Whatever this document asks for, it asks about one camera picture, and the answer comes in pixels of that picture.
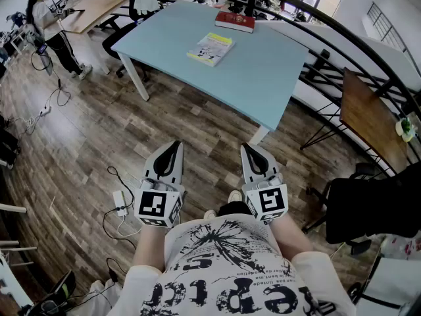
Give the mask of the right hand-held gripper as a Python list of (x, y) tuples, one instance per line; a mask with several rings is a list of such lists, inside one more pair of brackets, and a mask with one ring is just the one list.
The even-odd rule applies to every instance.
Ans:
[[(261, 146), (242, 144), (241, 163), (246, 184), (245, 203), (258, 221), (272, 221), (287, 213), (287, 186), (274, 156)], [(257, 177), (267, 177), (255, 181)]]

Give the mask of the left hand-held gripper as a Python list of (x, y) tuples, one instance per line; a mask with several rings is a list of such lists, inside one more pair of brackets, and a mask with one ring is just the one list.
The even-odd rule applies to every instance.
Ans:
[[(141, 186), (135, 191), (134, 217), (144, 225), (172, 228), (180, 224), (185, 188), (181, 184), (184, 146), (173, 140), (146, 160)], [(164, 178), (167, 184), (152, 178)]]

